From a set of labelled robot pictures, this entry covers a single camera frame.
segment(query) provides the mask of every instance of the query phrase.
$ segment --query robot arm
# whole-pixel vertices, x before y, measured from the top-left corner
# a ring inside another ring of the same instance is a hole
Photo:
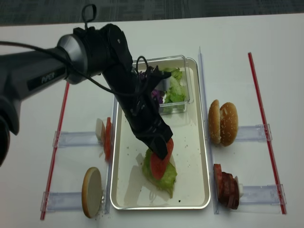
[[[22,100],[62,79],[78,84],[98,74],[103,74],[114,92],[134,135],[161,159],[167,155],[166,142],[172,131],[159,115],[151,92],[171,74],[148,67],[146,77],[140,79],[124,33],[117,26],[75,28],[48,51],[72,63],[77,71],[40,51],[0,56],[0,165],[9,148],[9,131],[19,132]]]

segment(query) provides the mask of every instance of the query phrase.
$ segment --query red stick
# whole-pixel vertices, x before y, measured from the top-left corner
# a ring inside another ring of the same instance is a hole
[[[67,103],[67,93],[68,93],[68,88],[69,88],[70,84],[67,82],[66,83],[66,90],[65,90],[65,94],[63,96],[63,101],[62,101],[62,106],[61,106],[61,112],[60,112],[60,117],[59,117],[59,123],[58,123],[58,127],[57,127],[57,132],[61,131],[61,126],[62,126],[62,121],[63,121],[63,115],[65,113],[65,108],[66,108],[66,103]],[[49,172],[48,172],[48,178],[47,178],[47,186],[46,186],[46,193],[49,192],[50,188],[51,188],[51,181],[52,181],[52,176],[53,176],[53,170],[54,170],[54,165],[55,165],[55,155],[56,155],[56,151],[57,151],[57,147],[54,147],[53,149],[53,155],[52,155],[52,159],[51,159],[51,165],[49,167]],[[47,199],[48,199],[48,195],[46,195],[46,200],[45,203],[43,205],[43,210],[41,212],[41,216],[40,216],[40,220],[44,220],[45,216],[46,216],[46,209],[47,209]]]
[[[253,58],[252,58],[251,52],[248,53],[248,58],[249,58],[249,62],[250,62],[253,81],[254,81],[255,87],[256,87],[256,95],[257,95],[258,105],[260,106],[262,121],[263,121],[264,125],[267,125],[266,116],[265,116],[263,103],[262,103],[262,97],[261,97],[261,93],[260,93],[260,88],[258,87],[258,82],[257,82],[257,74],[256,74],[256,70],[255,70],[255,65],[253,63]],[[268,138],[268,131],[267,131],[266,128],[265,128],[265,135],[266,135],[266,138]],[[282,193],[281,193],[281,187],[280,187],[281,183],[280,183],[280,179],[279,179],[279,174],[277,172],[277,167],[276,167],[276,163],[275,163],[276,162],[275,161],[275,155],[274,155],[274,151],[273,151],[273,148],[272,148],[271,141],[267,141],[267,145],[268,145],[272,170],[273,170],[274,176],[275,176],[275,181],[276,181],[275,184],[278,186],[277,192],[279,194],[279,198],[280,198],[280,202],[281,202],[281,211],[282,211],[282,214],[286,214],[286,205],[285,205],[285,202],[283,200]]]

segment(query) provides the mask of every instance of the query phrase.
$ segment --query gray carpet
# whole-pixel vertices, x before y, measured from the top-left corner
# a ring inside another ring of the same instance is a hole
[[[82,22],[88,3],[97,6],[96,21],[304,12],[303,0],[0,0],[0,25]]]

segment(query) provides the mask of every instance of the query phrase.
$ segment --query clear plastic container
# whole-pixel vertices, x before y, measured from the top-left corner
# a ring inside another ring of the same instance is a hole
[[[182,72],[182,79],[180,80],[180,85],[185,91],[185,99],[181,102],[175,103],[163,103],[160,104],[159,113],[160,114],[173,114],[182,113],[187,110],[188,104],[193,102],[192,88],[190,83],[190,73],[189,67],[186,64],[185,56],[172,56],[164,58],[154,58],[147,59],[148,65],[152,67],[158,66],[160,70],[165,68],[179,68]],[[133,62],[133,67],[136,67],[136,61]],[[146,65],[143,60],[138,63],[138,71],[145,71]]]

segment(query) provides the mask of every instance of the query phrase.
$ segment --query bread slice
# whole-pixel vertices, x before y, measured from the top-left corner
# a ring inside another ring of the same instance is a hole
[[[99,211],[102,197],[101,175],[96,167],[86,171],[81,191],[82,209],[85,216],[93,218]]]
[[[220,142],[223,146],[233,143],[238,134],[238,112],[234,104],[227,102],[220,108]]]
[[[220,112],[219,100],[214,100],[209,108],[208,128],[211,141],[215,144],[220,143]]]

